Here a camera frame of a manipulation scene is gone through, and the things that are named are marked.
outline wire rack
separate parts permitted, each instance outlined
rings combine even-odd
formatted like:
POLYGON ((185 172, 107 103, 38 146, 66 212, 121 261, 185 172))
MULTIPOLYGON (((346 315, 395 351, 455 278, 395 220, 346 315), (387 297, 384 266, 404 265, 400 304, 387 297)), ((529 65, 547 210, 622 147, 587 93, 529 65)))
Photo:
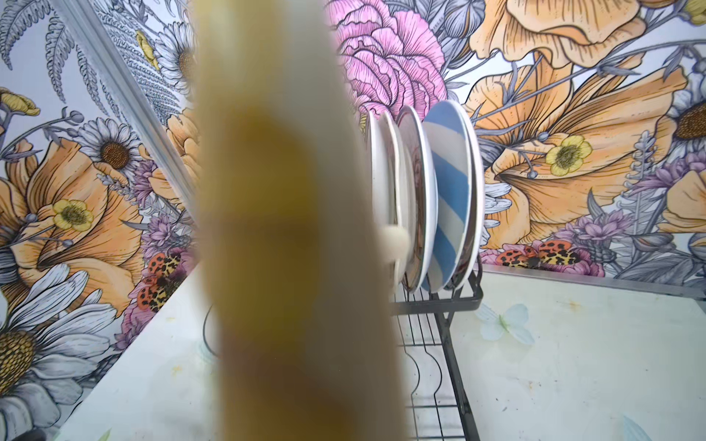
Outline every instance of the wire rack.
POLYGON ((412 440, 479 441, 471 406, 451 342, 454 313, 475 310, 483 299, 483 269, 468 279, 471 296, 463 287, 440 298, 421 289, 395 293, 393 322, 398 329, 407 411, 407 433, 412 440))

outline brown flower center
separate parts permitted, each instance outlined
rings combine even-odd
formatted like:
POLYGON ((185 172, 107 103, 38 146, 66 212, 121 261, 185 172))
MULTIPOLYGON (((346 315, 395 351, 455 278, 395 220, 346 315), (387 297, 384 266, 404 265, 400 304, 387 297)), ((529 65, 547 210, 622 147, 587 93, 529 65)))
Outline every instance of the brown flower center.
POLYGON ((179 70, 184 74, 187 80, 193 78, 196 69, 196 62, 193 59, 191 51, 184 51, 179 54, 179 70))
POLYGON ((677 138, 694 139, 706 136, 706 102, 696 104, 684 112, 676 124, 677 138))
POLYGON ((35 339, 25 331, 0 334, 0 395, 5 394, 32 365, 35 339))
POLYGON ((559 150, 556 155, 556 164, 562 169, 570 168, 578 159, 579 147, 577 145, 569 145, 559 150))
POLYGON ((100 157, 114 169, 122 170, 130 162, 130 151, 124 145, 110 141, 100 148, 100 157))
POLYGON ((61 216, 71 225, 81 225, 88 221, 86 219, 86 210, 82 210, 80 207, 74 207, 69 205, 64 208, 61 212, 61 216))

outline wall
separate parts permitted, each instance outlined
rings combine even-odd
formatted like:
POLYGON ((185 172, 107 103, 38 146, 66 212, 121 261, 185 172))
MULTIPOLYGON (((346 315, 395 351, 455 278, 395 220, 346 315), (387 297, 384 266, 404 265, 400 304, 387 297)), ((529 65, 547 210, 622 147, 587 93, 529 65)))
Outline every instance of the wall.
MULTIPOLYGON (((183 5, 96 10, 195 176, 183 5)), ((0 11, 2 441, 55 433, 195 258, 191 218, 150 146, 47 0, 0 11)))
POLYGON ((424 116, 449 98, 472 117, 484 264, 704 296, 703 1, 333 0, 325 11, 359 115, 410 104, 424 116))

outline white plate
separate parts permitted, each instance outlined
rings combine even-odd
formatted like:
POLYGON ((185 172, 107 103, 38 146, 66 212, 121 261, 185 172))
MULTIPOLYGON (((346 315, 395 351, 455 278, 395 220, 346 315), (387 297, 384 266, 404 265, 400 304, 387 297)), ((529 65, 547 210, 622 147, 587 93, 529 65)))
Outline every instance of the white plate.
POLYGON ((431 252, 436 232, 436 174, 429 142, 419 120, 419 115, 410 106, 403 106, 397 117, 402 144, 412 163, 416 228, 412 233, 412 255, 407 263, 406 277, 402 280, 409 291, 419 289, 431 262, 431 252))
POLYGON ((485 178, 483 173, 483 158, 481 157, 478 137, 476 136, 475 130, 473 130, 471 118, 468 117, 467 114, 464 118, 464 122, 466 123, 468 138, 471 142, 471 170, 473 182, 473 185, 471 186, 471 215, 468 222, 466 244, 463 247, 461 261, 459 261, 456 271, 451 277, 450 282, 447 284, 447 289, 455 289, 461 286, 468 278, 468 274, 473 269, 473 265, 476 264, 476 259, 478 258, 478 252, 480 251, 481 244, 481 228, 483 227, 483 220, 485 219, 485 178))
POLYGON ((452 279, 461 261, 471 215, 473 173, 468 115, 454 101, 435 104, 422 126, 431 146, 438 187, 438 226, 428 277, 422 285, 438 292, 452 279))
MULTIPOLYGON (((385 142, 385 149, 388 153, 388 162, 390 164, 390 175, 392 176, 392 182, 394 185, 394 225, 401 226, 405 228, 407 233, 411 231, 412 215, 410 208, 410 197, 413 198, 414 192, 410 190, 410 187, 414 184, 411 182, 409 177, 412 173, 412 163, 405 153, 405 149, 402 147, 402 140, 400 139, 399 130, 397 125, 392 119, 392 116, 385 112, 378 120, 380 125, 381 134, 385 142)), ((405 273, 405 268, 407 266, 408 259, 398 260, 395 262, 393 277, 395 284, 399 283, 405 273)))
POLYGON ((371 166, 373 219, 377 225, 391 225, 395 221, 392 170, 380 124, 372 112, 368 112, 365 135, 371 166))

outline silver edge strip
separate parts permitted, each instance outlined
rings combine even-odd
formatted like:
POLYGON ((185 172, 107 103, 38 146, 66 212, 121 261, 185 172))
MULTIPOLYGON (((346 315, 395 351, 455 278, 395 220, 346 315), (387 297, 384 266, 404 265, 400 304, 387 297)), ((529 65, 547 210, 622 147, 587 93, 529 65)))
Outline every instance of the silver edge strip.
POLYGON ((155 157, 169 184, 174 187, 190 216, 194 218, 196 213, 193 210, 195 200, 191 177, 89 0, 52 0, 52 6, 102 74, 103 81, 116 95, 131 125, 142 142, 150 147, 150 154, 155 157))
POLYGON ((551 280, 553 282, 578 283, 581 285, 603 286, 614 289, 630 289, 631 291, 643 291, 654 294, 664 294, 667 296, 693 298, 704 300, 701 291, 686 286, 663 285, 656 283, 637 282, 634 280, 612 279, 610 277, 582 276, 578 274, 564 274, 562 272, 551 272, 543 270, 530 270, 527 268, 504 267, 502 265, 483 265, 483 272, 493 272, 496 274, 508 274, 513 276, 531 277, 533 279, 551 280))

